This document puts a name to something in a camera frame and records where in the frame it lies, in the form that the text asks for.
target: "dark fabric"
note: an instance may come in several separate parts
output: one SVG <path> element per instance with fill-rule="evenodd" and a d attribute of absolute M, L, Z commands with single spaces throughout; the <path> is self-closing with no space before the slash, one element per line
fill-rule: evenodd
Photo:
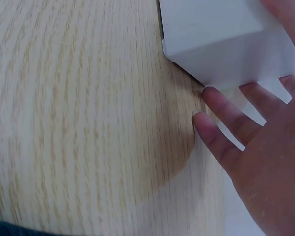
<path fill-rule="evenodd" d="M 0 236 L 55 236 L 0 221 Z"/>

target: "light wood surface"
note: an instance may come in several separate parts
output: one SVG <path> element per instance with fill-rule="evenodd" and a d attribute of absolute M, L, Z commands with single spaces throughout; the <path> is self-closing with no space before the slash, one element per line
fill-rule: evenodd
<path fill-rule="evenodd" d="M 156 0 L 0 0 L 0 219 L 75 235 L 219 236 L 201 86 Z"/>

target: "palm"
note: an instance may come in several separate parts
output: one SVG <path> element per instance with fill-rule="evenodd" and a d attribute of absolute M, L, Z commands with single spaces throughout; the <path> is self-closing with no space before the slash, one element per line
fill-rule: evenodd
<path fill-rule="evenodd" d="M 245 146 L 243 152 L 221 133 L 209 116 L 199 113 L 194 117 L 200 136 L 232 178 L 254 220 L 262 228 L 266 225 L 266 232 L 270 226 L 273 235 L 282 232 L 280 227 L 276 228 L 285 225 L 287 219 L 282 215 L 295 213 L 295 76 L 282 78 L 281 82 L 293 97 L 289 104 L 258 84 L 240 87 L 267 120 L 264 127 L 216 89 L 203 91 L 204 102 Z M 286 233 L 293 233 L 290 230 L 286 229 Z"/>

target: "hand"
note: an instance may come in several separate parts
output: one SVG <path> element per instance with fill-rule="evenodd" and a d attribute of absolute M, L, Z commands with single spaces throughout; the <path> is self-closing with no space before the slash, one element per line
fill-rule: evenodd
<path fill-rule="evenodd" d="M 295 44 L 295 0 L 262 3 L 282 22 Z M 216 89 L 203 91 L 204 102 L 245 146 L 244 151 L 206 114 L 196 114 L 194 124 L 261 229 L 269 236 L 295 236 L 295 76 L 280 81 L 292 96 L 289 104 L 258 84 L 240 87 L 267 120 L 263 127 Z"/>

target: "white box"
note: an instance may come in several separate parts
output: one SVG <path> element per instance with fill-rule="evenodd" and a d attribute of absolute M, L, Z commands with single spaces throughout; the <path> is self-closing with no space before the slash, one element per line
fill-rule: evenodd
<path fill-rule="evenodd" d="M 295 48 L 258 0 L 160 0 L 165 56 L 218 89 L 295 74 Z"/>

